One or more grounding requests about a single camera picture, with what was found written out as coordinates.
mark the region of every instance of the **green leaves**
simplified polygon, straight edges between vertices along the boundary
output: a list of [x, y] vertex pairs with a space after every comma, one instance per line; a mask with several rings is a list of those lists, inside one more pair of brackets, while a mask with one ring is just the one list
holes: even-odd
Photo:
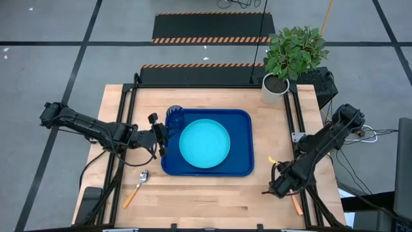
[[316, 68], [328, 52], [323, 50], [325, 40], [319, 29], [295, 26], [270, 34], [269, 51], [264, 59], [265, 70], [280, 79], [297, 80], [309, 68]]

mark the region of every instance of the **metal spoon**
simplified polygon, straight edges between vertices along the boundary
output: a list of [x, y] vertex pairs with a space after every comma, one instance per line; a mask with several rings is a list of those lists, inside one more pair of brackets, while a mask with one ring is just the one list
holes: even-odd
[[145, 183], [149, 178], [149, 171], [144, 170], [141, 174], [140, 174], [140, 180], [139, 183], [136, 185], [136, 188], [133, 190], [133, 192], [130, 194], [130, 196], [126, 199], [126, 201], [123, 204], [123, 208], [127, 208], [127, 206], [130, 204], [131, 199], [133, 199], [133, 197], [135, 196], [137, 190], [140, 188], [140, 186]]

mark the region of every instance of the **dark blue cup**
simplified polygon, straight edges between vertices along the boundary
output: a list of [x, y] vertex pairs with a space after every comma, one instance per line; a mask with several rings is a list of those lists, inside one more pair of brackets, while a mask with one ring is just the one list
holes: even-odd
[[171, 106], [167, 109], [166, 116], [170, 121], [170, 127], [180, 130], [185, 127], [184, 109], [181, 106]]

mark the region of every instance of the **plastic tray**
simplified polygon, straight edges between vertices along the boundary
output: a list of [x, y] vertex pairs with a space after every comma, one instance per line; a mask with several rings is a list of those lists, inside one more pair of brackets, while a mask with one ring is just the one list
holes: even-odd
[[[230, 150], [226, 159], [212, 168], [197, 168], [189, 164], [180, 153], [179, 140], [182, 130], [167, 145], [169, 154], [162, 158], [162, 168], [169, 175], [244, 177], [254, 168], [252, 120], [243, 110], [184, 109], [185, 126], [199, 119], [211, 119], [224, 126], [230, 137]], [[166, 117], [166, 126], [170, 121]]]

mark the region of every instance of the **black and orange striped step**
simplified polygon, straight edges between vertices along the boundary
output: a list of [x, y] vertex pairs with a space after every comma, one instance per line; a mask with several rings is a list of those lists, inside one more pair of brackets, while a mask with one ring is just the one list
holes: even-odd
[[270, 12], [159, 13], [154, 20], [152, 43], [266, 43], [270, 40], [268, 34], [274, 33]]
[[144, 84], [250, 84], [250, 77], [265, 75], [263, 63], [146, 64], [140, 70]]

